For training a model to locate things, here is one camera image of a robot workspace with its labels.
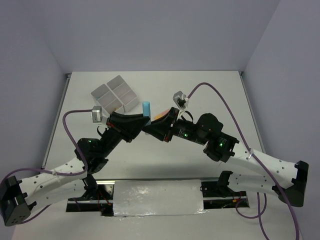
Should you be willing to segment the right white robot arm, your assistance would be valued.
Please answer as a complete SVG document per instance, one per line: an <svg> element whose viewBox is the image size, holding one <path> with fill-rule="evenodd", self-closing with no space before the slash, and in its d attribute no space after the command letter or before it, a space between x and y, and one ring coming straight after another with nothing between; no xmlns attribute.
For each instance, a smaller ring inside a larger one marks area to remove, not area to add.
<svg viewBox="0 0 320 240"><path fill-rule="evenodd" d="M196 123L178 116L179 110L172 107L163 117L145 126L143 131L166 143L173 137L179 137L203 145L204 154L211 160L256 173L248 176L233 170L222 171L217 183L221 195L260 192L277 196L294 207L304 205L309 170L306 162L287 162L257 150L248 150L243 142L223 133L223 124L211 113L202 114Z"/></svg>

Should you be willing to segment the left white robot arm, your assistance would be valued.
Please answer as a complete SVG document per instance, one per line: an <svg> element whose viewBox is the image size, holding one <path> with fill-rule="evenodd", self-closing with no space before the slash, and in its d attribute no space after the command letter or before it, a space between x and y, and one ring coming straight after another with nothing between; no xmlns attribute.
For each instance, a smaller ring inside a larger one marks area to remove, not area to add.
<svg viewBox="0 0 320 240"><path fill-rule="evenodd" d="M66 199L110 200L107 190L97 184L94 174L107 163L108 155L121 142L130 143L150 121L143 114L113 112L102 123L99 138L81 138L71 142L75 158L52 169L39 169L36 175L17 179L15 171L0 184L0 215L7 227L25 224L50 205Z"/></svg>

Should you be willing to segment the blue highlighter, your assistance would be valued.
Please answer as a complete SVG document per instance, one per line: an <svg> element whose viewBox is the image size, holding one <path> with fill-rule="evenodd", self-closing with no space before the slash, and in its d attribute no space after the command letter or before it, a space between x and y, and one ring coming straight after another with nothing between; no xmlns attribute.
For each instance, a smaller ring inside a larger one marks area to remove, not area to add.
<svg viewBox="0 0 320 240"><path fill-rule="evenodd" d="M151 117L151 104L149 101L142 102L142 114L144 117Z"/></svg>

